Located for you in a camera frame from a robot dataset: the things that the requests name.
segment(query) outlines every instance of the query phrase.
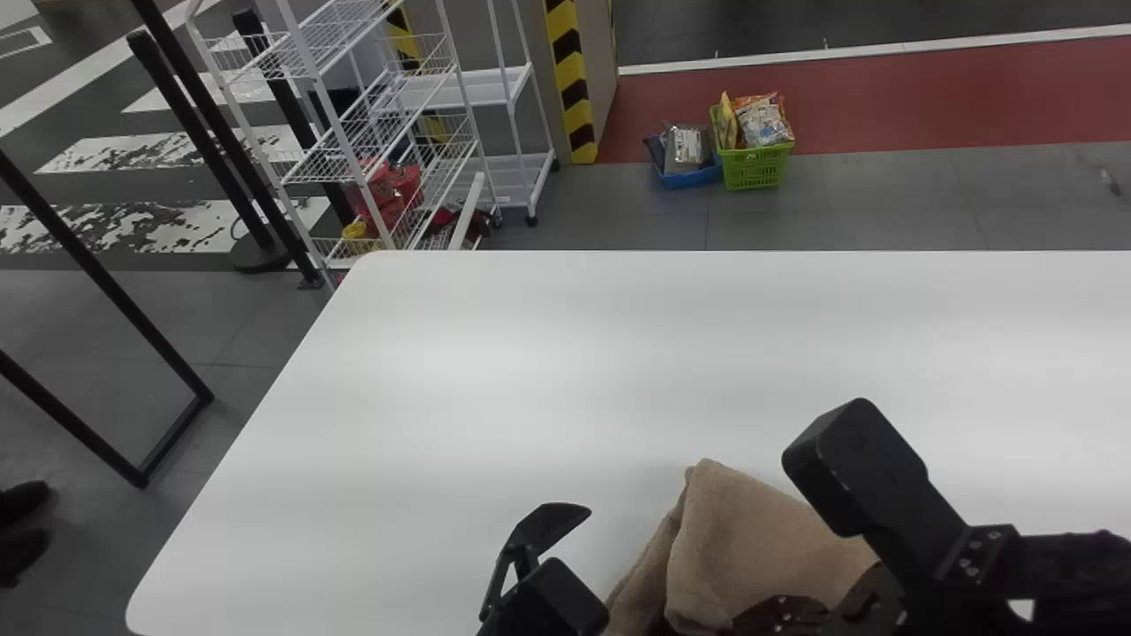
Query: blue basket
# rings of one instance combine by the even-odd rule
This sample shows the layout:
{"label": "blue basket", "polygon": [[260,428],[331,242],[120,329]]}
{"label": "blue basket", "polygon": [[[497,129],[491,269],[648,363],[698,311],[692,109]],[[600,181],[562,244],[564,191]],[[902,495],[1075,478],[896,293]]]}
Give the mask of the blue basket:
{"label": "blue basket", "polygon": [[[644,140],[645,146],[653,152],[653,158],[656,160],[654,146],[659,146],[659,135],[655,135]],[[659,182],[663,183],[666,190],[679,190],[681,188],[690,188],[692,186],[701,186],[703,183],[717,183],[723,180],[723,165],[717,163],[715,165],[708,165],[702,170],[697,170],[694,172],[681,172],[679,174],[664,174],[659,171],[659,165],[656,161],[653,161],[651,166],[656,169],[656,174],[659,177]]]}

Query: green basket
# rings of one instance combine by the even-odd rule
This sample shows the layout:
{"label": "green basket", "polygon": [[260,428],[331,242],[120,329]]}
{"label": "green basket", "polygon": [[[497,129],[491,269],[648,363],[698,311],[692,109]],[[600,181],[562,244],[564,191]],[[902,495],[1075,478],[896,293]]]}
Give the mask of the green basket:
{"label": "green basket", "polygon": [[[710,108],[711,131],[718,130],[718,104]],[[715,154],[723,158],[723,180],[727,190],[750,190],[752,188],[775,188],[785,179],[789,165],[789,152],[794,141],[724,151],[715,137]]]}

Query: black pole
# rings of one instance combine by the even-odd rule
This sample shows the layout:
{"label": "black pole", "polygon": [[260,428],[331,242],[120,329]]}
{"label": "black pole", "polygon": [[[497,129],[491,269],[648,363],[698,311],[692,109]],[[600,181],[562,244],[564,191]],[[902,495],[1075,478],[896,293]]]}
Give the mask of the black pole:
{"label": "black pole", "polygon": [[204,115],[208,127],[216,135],[216,139],[219,141],[221,147],[224,148],[232,165],[235,166],[235,171],[240,173],[240,178],[243,179],[248,189],[251,190],[251,196],[256,198],[259,209],[271,224],[275,234],[278,235],[287,251],[291,252],[291,257],[299,267],[299,270],[302,272],[307,284],[311,286],[320,285],[322,278],[311,264],[307,255],[307,248],[294,235],[291,225],[287,224],[286,218],[283,217],[283,213],[275,205],[275,197],[267,191],[267,187],[259,179],[259,173],[256,172],[256,167],[251,164],[251,160],[248,158],[243,146],[240,145],[240,140],[232,132],[232,127],[224,119],[224,113],[216,106],[216,102],[213,101],[211,94],[205,87],[205,83],[200,80],[200,76],[197,74],[196,67],[192,66],[192,61],[189,60],[184,50],[176,42],[176,36],[173,35],[173,29],[169,27],[165,17],[161,15],[161,10],[153,3],[153,0],[131,0],[131,2],[141,16],[141,22],[153,33],[153,38],[157,41],[157,45],[165,53],[165,58],[173,67],[173,71],[181,78],[181,83],[184,85],[185,91],[188,91],[189,96],[192,97],[197,108],[200,109],[200,114]]}
{"label": "black pole", "polygon": [[197,119],[197,114],[192,112],[192,105],[189,104],[188,98],[184,97],[180,87],[176,86],[176,80],[169,72],[165,62],[161,60],[161,52],[157,51],[153,38],[149,37],[149,34],[139,31],[130,34],[127,37],[127,42],[129,42],[133,55],[141,62],[146,71],[149,72],[149,77],[153,78],[157,91],[165,97],[165,102],[169,103],[170,110],[173,111],[178,121],[181,122],[184,132],[189,135],[189,139],[192,140],[197,151],[200,152],[201,158],[204,158],[208,169],[211,170],[219,187],[224,190],[224,195],[227,196],[235,207],[236,214],[243,220],[243,224],[248,226],[248,233],[251,234],[256,244],[261,250],[270,250],[275,244],[275,239],[271,238],[270,232],[267,231],[267,227],[259,220],[259,213],[256,212],[256,208],[251,205],[251,200],[248,199],[248,195],[240,187],[240,182],[235,180],[235,175],[232,174],[227,164],[224,163],[224,156],[216,149],[216,144],[208,137],[208,131],[200,123],[200,120]]}
{"label": "black pole", "polygon": [[189,385],[192,393],[210,401],[213,398],[211,389],[192,370],[192,367],[181,358],[176,349],[165,340],[165,336],[157,330],[157,327],[149,321],[149,317],[141,311],[133,302],[133,299],[110,275],[110,272],[98,263],[98,259],[83,244],[83,241],[75,235],[75,232],[71,231],[67,223],[55,214],[55,210],[51,208],[46,199],[43,198],[43,195],[32,186],[3,151],[0,151],[0,178],[24,201],[24,205],[27,206],[28,210],[35,215],[40,223],[51,232],[51,235],[62,243],[63,249],[86,272],[86,275],[110,298],[114,306],[118,307],[118,310],[149,342],[149,345],[157,350],[157,353],[173,368],[173,371],[181,377],[184,384]]}
{"label": "black pole", "polygon": [[75,436],[83,446],[90,449],[118,474],[137,488],[145,488],[149,479],[145,476],[129,459],[122,456],[113,446],[102,439],[102,436],[86,426],[81,418],[59,402],[53,393],[40,384],[31,373],[24,370],[3,350],[0,350],[0,375],[28,397],[36,406],[51,415],[67,432]]}
{"label": "black pole", "polygon": [[[243,36],[243,42],[248,45],[248,50],[251,51],[252,55],[258,55],[267,50],[264,38],[256,37],[264,34],[264,24],[259,20],[259,15],[253,9],[232,14],[232,24],[235,25],[235,29]],[[275,67],[270,63],[266,66],[268,68]],[[271,95],[275,96],[275,101],[278,103],[279,110],[283,111],[283,117],[286,118],[291,130],[294,131],[299,145],[303,149],[312,148],[318,139],[314,137],[313,131],[310,130],[310,122],[307,121],[307,115],[303,113],[302,106],[299,105],[297,97],[291,92],[291,85],[283,79],[268,79],[267,87],[271,89]],[[322,183],[322,190],[326,192],[326,198],[330,200],[330,207],[334,208],[334,214],[337,215],[342,226],[345,227],[353,223],[356,215],[353,208],[351,208],[349,199],[346,198],[342,186],[337,183]]]}

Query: plastic basket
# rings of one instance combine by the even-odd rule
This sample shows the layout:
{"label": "plastic basket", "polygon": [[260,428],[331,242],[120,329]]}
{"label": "plastic basket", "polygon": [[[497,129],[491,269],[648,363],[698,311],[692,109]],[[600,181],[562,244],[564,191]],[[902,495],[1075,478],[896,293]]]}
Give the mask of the plastic basket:
{"label": "plastic basket", "polygon": [[723,180],[723,165],[717,163],[717,161],[714,165],[691,172],[664,174],[659,170],[659,166],[664,164],[664,148],[659,144],[659,135],[646,138],[644,145],[648,147],[648,154],[651,155],[651,166],[656,169],[656,175],[659,177],[659,182],[664,186],[665,190],[682,190],[683,188],[715,183]]}
{"label": "plastic basket", "polygon": [[[715,104],[710,108],[710,122],[715,130],[718,129],[717,118],[718,104]],[[785,179],[794,141],[760,148],[724,151],[718,145],[718,136],[714,137],[715,155],[723,160],[723,181],[727,190],[775,188]]]}

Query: gray tiled floor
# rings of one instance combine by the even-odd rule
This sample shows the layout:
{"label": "gray tiled floor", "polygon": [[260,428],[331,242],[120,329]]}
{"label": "gray tiled floor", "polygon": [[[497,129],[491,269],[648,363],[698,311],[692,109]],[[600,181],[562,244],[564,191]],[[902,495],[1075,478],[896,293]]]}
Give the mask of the gray tiled floor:
{"label": "gray tiled floor", "polygon": [[776,190],[663,190],[648,164],[566,167],[537,230],[491,249],[1125,249],[1131,144],[804,155]]}
{"label": "gray tiled floor", "polygon": [[[1126,249],[1131,144],[810,155],[777,190],[665,191],[646,164],[566,167],[491,249]],[[217,394],[139,492],[0,383],[0,488],[46,479],[32,523],[55,540],[14,591],[0,634],[124,635],[133,586],[325,304],[295,274],[120,272]],[[139,459],[188,399],[77,272],[0,270],[0,347]]]}
{"label": "gray tiled floor", "polygon": [[[26,525],[53,543],[20,585],[0,592],[0,633],[124,635],[126,603],[317,318],[321,291],[292,273],[124,272],[115,276],[216,393],[137,491],[6,383],[0,384],[0,487],[45,479],[58,497]],[[0,272],[0,346],[140,459],[190,394],[79,272]],[[83,321],[90,329],[75,328]]]}

